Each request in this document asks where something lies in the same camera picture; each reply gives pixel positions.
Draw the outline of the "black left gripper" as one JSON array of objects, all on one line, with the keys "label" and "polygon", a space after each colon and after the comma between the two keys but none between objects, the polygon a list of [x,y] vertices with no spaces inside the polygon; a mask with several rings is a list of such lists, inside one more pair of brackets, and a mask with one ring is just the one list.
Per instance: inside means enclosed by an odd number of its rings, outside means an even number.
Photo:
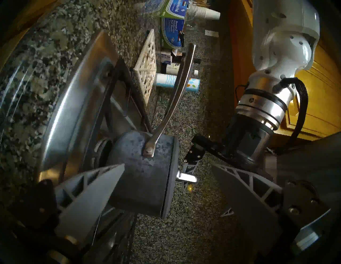
[{"label": "black left gripper", "polygon": [[[213,142],[202,135],[195,135],[192,146],[183,160],[182,172],[194,176],[204,154],[209,152],[220,160],[241,170],[258,170],[258,160],[274,131],[251,117],[232,117],[226,135],[220,142]],[[227,206],[221,217],[233,215]]]}]

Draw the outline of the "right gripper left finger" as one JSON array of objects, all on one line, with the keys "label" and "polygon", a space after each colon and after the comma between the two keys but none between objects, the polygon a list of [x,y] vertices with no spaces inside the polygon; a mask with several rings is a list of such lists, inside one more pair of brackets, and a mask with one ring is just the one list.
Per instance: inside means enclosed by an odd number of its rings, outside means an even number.
[{"label": "right gripper left finger", "polygon": [[107,205],[125,170],[115,164],[82,172],[54,187],[51,179],[33,186],[13,202],[9,211],[24,227],[41,230],[52,223],[57,237],[83,242]]}]

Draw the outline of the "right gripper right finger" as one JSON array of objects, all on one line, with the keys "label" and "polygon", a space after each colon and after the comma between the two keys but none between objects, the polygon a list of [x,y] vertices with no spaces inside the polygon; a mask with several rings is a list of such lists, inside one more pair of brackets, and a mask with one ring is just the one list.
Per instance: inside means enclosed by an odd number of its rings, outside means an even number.
[{"label": "right gripper right finger", "polygon": [[296,257],[321,237],[318,227],[330,207],[307,183],[287,181],[281,187],[255,173],[219,164],[212,171],[262,257]]}]

